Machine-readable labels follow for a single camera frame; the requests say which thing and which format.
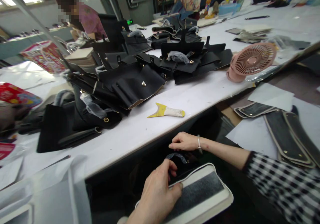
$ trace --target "bottle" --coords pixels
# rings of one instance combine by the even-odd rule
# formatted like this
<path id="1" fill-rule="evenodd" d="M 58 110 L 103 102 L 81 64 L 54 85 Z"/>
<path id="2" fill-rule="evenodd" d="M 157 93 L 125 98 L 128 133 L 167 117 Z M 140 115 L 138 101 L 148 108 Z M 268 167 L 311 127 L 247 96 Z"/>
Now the bottle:
<path id="1" fill-rule="evenodd" d="M 206 0 L 206 8 L 204 9 L 205 16 L 208 15 L 210 3 L 211 3 L 211 0 Z"/>

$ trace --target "woman's hand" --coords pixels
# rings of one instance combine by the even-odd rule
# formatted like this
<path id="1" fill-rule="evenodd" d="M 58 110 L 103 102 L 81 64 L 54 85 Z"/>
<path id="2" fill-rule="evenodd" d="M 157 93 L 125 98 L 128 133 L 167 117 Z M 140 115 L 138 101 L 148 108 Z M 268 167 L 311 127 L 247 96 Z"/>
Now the woman's hand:
<path id="1" fill-rule="evenodd" d="M 198 149 L 198 137 L 185 132 L 179 132 L 172 139 L 169 148 L 174 150 L 193 151 Z"/>
<path id="2" fill-rule="evenodd" d="M 177 169 L 173 161 L 165 159 L 150 174 L 144 184 L 141 200 L 127 224 L 157 224 L 166 218 L 182 194 L 182 183 L 177 183 L 171 190 L 168 187 L 168 171 L 175 177 Z"/>

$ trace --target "fabric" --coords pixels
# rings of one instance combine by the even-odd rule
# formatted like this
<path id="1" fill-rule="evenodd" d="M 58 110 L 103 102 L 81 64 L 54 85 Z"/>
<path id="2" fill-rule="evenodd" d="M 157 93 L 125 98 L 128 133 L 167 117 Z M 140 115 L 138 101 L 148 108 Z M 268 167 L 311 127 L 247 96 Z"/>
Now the fabric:
<path id="1" fill-rule="evenodd" d="M 79 20 L 87 34 L 94 33 L 96 40 L 101 40 L 102 35 L 107 36 L 103 29 L 98 13 L 91 7 L 79 4 Z"/>
<path id="2" fill-rule="evenodd" d="M 187 11 L 198 12 L 201 0 L 181 0 Z"/>
<path id="3" fill-rule="evenodd" d="M 320 223 L 320 177 L 256 152 L 243 171 L 289 223 Z"/>

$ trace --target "black and white checkered shirt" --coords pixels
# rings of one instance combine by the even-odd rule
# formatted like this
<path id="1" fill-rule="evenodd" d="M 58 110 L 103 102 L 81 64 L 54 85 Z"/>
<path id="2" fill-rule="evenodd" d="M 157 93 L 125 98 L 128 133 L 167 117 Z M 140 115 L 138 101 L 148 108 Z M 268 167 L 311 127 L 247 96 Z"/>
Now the black and white checkered shirt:
<path id="1" fill-rule="evenodd" d="M 289 223 L 320 223 L 320 178 L 251 152 L 243 171 Z"/>

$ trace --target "yellow tool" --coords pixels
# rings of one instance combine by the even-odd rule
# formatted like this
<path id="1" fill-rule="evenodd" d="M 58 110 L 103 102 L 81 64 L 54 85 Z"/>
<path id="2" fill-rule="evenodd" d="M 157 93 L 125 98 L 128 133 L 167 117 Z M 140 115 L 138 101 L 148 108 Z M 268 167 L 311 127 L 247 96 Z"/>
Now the yellow tool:
<path id="1" fill-rule="evenodd" d="M 158 106 L 157 112 L 152 114 L 151 116 L 148 116 L 147 118 L 158 117 L 158 116 L 184 117 L 184 115 L 186 114 L 183 110 L 173 109 L 165 105 L 162 105 L 160 103 L 156 103 L 156 105 Z"/>

